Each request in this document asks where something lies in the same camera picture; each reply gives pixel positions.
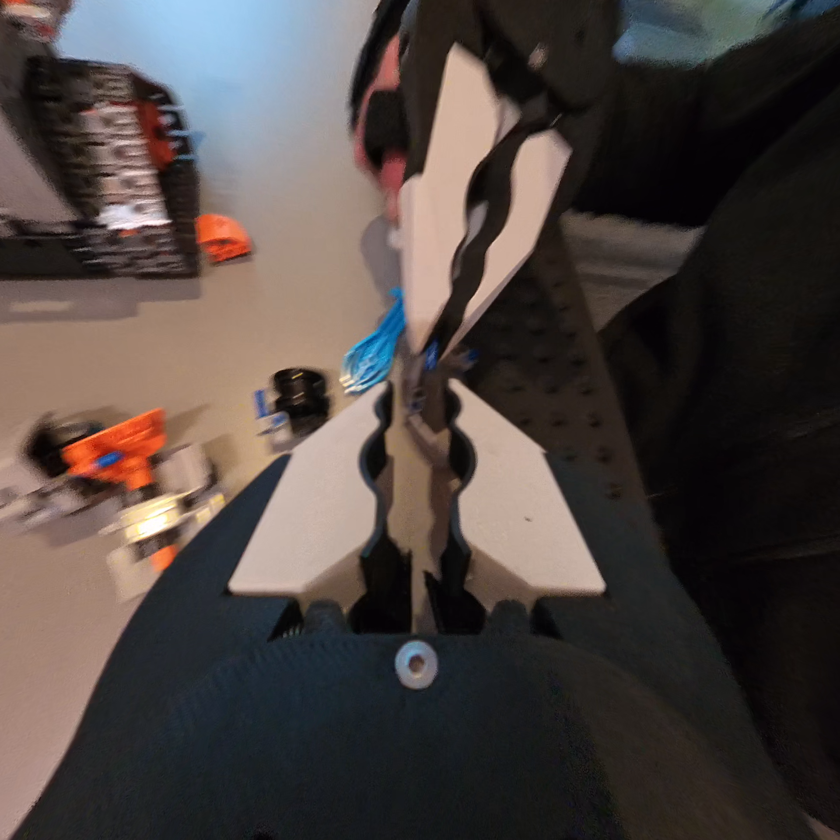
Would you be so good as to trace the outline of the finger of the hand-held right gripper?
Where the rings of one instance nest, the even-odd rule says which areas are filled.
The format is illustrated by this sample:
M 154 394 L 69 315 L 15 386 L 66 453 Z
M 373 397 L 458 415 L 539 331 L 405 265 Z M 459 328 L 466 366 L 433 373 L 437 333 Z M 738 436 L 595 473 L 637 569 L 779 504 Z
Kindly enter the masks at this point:
M 453 290 L 453 262 L 468 234 L 467 194 L 473 175 L 521 116 L 497 96 L 486 65 L 466 48 L 444 61 L 423 170 L 399 192 L 402 306 L 412 355 L 425 352 Z
M 464 249 L 452 298 L 464 291 L 463 311 L 455 310 L 452 343 L 463 340 L 534 251 L 550 215 L 554 194 L 571 157 L 571 147 L 554 130 L 510 131 L 486 165 L 486 217 Z

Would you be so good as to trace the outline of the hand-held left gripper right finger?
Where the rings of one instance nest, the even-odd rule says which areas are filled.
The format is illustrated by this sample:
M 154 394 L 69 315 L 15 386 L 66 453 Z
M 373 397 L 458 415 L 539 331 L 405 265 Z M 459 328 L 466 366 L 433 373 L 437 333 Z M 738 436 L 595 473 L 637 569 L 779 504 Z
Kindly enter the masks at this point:
M 603 595 L 606 583 L 543 448 L 462 382 L 449 380 L 448 392 L 451 442 L 465 442 L 467 455 L 455 503 L 456 534 L 469 552 L 467 592 L 484 607 Z

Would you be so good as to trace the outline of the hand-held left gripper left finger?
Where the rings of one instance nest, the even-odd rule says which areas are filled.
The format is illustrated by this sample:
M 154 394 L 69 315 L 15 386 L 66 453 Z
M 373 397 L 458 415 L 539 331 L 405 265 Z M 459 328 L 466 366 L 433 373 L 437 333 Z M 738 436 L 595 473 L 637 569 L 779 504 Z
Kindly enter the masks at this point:
M 392 384 L 381 382 L 291 451 L 227 588 L 298 602 L 357 602 L 362 554 L 382 534 Z

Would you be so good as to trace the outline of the black wheel brick assembly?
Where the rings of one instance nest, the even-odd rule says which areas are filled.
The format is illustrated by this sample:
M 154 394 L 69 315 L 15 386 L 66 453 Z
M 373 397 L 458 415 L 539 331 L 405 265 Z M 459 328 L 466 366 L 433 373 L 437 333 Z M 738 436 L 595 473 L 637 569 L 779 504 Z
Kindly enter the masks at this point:
M 257 435 L 271 454 L 283 455 L 316 433 L 329 419 L 325 376 L 300 366 L 283 368 L 254 390 Z

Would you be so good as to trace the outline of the grey curved panel brick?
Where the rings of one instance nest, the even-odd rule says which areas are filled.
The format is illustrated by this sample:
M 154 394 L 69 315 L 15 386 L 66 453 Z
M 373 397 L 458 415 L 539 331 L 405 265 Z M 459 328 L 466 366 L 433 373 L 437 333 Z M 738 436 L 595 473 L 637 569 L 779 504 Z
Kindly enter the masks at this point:
M 418 450 L 435 469 L 447 469 L 449 464 L 449 383 L 462 382 L 477 358 L 476 351 L 461 343 L 432 370 L 427 369 L 421 356 L 407 356 L 402 363 L 404 424 Z

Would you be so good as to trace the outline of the person's right forearm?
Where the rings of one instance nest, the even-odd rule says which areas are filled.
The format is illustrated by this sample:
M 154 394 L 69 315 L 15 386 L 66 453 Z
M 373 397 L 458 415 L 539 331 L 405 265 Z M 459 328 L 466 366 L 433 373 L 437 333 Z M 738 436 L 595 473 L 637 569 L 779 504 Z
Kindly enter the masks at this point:
M 616 67 L 574 207 L 685 228 L 838 226 L 838 8 L 704 66 Z

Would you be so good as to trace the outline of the person's right hand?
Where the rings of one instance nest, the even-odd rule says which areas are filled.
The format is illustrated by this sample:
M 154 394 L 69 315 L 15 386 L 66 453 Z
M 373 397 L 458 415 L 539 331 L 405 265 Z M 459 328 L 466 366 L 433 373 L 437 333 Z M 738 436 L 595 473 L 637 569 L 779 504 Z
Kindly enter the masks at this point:
M 384 199 L 384 216 L 393 227 L 400 225 L 399 194 L 405 176 L 406 155 L 399 150 L 388 150 L 383 153 L 381 166 L 374 165 L 364 150 L 364 131 L 366 112 L 372 94 L 379 90 L 390 91 L 398 87 L 400 81 L 398 54 L 399 38 L 398 35 L 394 35 L 386 44 L 375 65 L 375 73 L 364 90 L 359 117 L 353 128 L 353 161 L 360 170 L 376 181 Z

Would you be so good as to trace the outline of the blue brick separator tool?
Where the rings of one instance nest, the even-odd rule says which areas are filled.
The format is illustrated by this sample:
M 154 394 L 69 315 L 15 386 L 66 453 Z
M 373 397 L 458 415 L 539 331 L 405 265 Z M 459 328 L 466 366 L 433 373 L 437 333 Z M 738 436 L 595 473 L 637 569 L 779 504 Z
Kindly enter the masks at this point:
M 397 345 L 406 329 L 403 291 L 390 290 L 392 305 L 377 327 L 343 356 L 339 383 L 346 395 L 360 395 L 385 381 L 392 369 Z

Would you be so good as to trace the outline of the grey orange brick assembly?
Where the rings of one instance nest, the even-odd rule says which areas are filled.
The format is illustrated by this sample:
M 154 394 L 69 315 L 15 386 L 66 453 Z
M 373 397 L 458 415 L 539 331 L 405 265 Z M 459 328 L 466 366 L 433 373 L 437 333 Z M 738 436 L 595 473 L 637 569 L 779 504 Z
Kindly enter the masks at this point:
M 2 528 L 30 532 L 81 518 L 116 536 L 107 566 L 119 602 L 145 595 L 225 505 L 205 449 L 167 445 L 160 408 L 110 427 L 47 413 L 2 447 Z

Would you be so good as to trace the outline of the orange curved beam brick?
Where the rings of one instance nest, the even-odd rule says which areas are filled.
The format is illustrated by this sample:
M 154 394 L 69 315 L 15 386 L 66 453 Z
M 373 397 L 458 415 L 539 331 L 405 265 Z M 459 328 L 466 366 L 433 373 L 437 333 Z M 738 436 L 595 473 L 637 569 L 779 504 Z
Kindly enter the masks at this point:
M 195 220 L 196 244 L 213 266 L 250 257 L 253 244 L 242 225 L 231 217 L 204 213 Z

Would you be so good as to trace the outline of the person's dark upper body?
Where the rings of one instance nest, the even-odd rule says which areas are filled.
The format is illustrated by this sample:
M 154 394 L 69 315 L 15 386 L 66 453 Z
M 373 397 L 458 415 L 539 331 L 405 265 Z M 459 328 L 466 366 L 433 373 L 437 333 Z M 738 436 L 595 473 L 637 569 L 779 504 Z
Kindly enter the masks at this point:
M 604 330 L 675 571 L 838 832 L 838 226 L 705 228 Z

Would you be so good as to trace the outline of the grey orange tracked toy robot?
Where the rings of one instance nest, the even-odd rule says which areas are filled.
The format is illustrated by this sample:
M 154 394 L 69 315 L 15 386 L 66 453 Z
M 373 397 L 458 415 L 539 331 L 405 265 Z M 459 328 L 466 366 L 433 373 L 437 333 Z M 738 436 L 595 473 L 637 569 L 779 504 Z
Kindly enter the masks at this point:
M 2 2 L 2 280 L 197 277 L 181 105 L 129 66 L 62 56 L 70 8 Z

